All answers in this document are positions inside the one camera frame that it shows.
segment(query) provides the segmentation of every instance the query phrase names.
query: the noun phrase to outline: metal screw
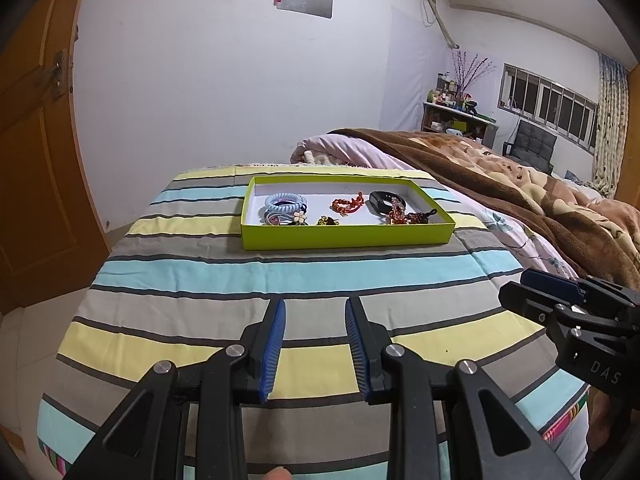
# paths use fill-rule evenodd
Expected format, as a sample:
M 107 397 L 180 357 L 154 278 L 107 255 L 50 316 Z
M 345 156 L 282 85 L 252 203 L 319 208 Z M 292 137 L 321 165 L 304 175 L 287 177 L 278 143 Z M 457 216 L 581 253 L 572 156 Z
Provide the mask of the metal screw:
M 156 374 L 165 374 L 171 370 L 171 361 L 158 361 L 154 364 L 154 372 Z
M 473 375 L 478 371 L 478 365 L 470 359 L 464 359 L 458 363 L 458 368 L 465 374 Z
M 242 354 L 244 354 L 244 346 L 238 344 L 229 345 L 225 348 L 225 354 L 227 354 L 229 357 L 240 357 Z
M 393 343 L 386 346 L 385 352 L 391 357 L 402 357 L 402 355 L 404 355 L 404 347 Z

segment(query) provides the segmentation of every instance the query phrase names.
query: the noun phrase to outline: wooden door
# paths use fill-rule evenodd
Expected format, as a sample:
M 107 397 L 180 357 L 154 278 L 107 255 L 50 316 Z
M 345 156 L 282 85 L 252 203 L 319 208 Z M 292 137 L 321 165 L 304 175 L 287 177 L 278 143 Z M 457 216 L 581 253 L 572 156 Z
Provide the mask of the wooden door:
M 88 286 L 108 256 L 80 159 L 80 0 L 39 0 L 0 52 L 0 310 Z
M 640 65 L 628 76 L 629 120 L 616 200 L 640 208 Z

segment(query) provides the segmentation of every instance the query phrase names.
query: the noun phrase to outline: window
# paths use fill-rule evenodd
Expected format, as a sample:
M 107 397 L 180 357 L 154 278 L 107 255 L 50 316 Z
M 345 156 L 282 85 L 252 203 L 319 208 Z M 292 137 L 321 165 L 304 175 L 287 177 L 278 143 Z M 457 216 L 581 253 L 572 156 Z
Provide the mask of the window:
M 598 107 L 568 88 L 505 65 L 498 106 L 555 130 L 588 152 L 594 152 Z

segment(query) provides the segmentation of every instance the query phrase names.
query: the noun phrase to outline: hair clip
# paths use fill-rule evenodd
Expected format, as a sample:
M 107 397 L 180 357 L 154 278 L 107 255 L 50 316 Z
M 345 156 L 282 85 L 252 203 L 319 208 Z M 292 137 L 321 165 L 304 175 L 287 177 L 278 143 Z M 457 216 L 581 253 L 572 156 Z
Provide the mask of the hair clip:
M 408 224 L 428 224 L 429 217 L 438 214 L 437 209 L 432 209 L 429 212 L 407 213 L 404 218 Z
M 330 216 L 322 215 L 316 225 L 340 225 L 340 222 Z

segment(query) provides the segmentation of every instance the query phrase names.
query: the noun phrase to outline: blue hair tie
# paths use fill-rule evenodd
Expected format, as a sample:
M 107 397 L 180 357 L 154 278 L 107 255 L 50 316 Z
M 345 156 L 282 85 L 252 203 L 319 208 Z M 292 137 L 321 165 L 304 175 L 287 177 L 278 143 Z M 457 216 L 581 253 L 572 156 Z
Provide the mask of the blue hair tie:
M 306 198 L 295 193 L 276 193 L 269 195 L 264 201 L 267 211 L 276 213 L 293 213 L 306 208 Z

